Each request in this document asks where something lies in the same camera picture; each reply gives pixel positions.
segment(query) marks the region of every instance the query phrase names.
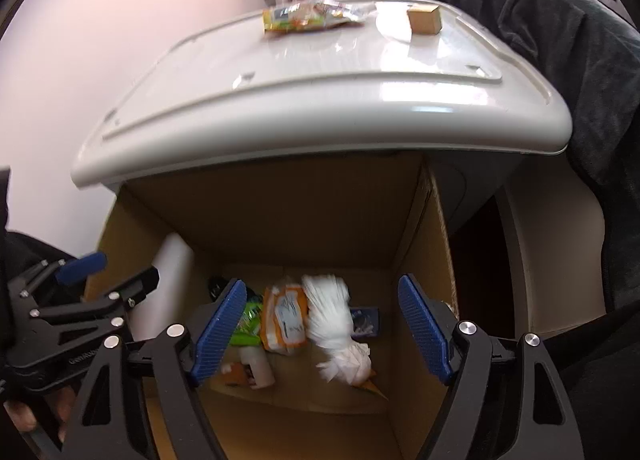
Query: blue gripper pad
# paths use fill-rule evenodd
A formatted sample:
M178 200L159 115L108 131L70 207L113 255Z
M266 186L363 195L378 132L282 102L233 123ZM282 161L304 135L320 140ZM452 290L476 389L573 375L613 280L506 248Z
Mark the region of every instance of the blue gripper pad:
M231 334L236 330L245 304L246 286L242 281L236 281L196 343L191 378L198 385L215 374L220 366L222 355Z
M398 283L398 302L415 343L431 374L448 384L453 377L449 345L413 281L404 275Z
M91 274L104 270L107 266L107 257L103 252L94 252L74 259L61 266L56 271L58 284L70 286L84 281Z

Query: white plastic lid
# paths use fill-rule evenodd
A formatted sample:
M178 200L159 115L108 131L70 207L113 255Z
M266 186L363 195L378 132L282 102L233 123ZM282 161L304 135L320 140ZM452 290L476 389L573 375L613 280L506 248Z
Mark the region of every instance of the white plastic lid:
M286 154L480 149L557 154L572 130L558 92L459 10L412 35L407 8L362 26L265 35L260 12L171 49L100 123L76 185Z

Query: small blue package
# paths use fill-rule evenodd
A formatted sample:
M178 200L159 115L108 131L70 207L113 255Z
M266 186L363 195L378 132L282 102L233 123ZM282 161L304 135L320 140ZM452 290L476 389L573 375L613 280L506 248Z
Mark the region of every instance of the small blue package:
M374 306L350 308L353 319L351 337L378 337L380 331L380 312Z

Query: small wooden block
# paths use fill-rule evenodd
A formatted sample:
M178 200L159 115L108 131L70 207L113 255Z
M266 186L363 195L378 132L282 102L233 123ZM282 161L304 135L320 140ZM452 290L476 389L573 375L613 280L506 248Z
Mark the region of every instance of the small wooden block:
M406 14L414 34L436 35L442 30L438 5L412 5Z

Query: white cylinder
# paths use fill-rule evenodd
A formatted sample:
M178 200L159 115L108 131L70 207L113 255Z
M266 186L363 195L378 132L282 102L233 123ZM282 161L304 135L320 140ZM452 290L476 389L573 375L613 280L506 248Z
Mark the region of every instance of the white cylinder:
M154 258L160 274L158 288L129 313L129 327L136 341L157 337L177 322L189 284L193 250L177 234L169 234Z
M267 360L267 353L261 346L243 346L239 348L239 353L240 362L251 370L248 376L252 390L266 388L276 382Z

